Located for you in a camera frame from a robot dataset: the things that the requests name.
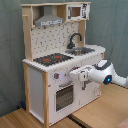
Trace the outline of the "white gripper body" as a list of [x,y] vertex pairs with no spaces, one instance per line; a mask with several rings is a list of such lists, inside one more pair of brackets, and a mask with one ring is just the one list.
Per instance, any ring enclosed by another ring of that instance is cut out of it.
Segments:
[[70,77],[79,81],[87,81],[88,80],[88,72],[90,67],[81,67],[79,69],[73,70],[70,72]]

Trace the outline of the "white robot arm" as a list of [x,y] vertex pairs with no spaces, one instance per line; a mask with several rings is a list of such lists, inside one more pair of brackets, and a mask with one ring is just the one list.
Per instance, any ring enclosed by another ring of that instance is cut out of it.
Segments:
[[79,81],[91,80],[99,84],[117,84],[128,88],[128,76],[126,78],[117,75],[113,64],[108,60],[101,60],[97,65],[85,65],[70,72],[70,77]]

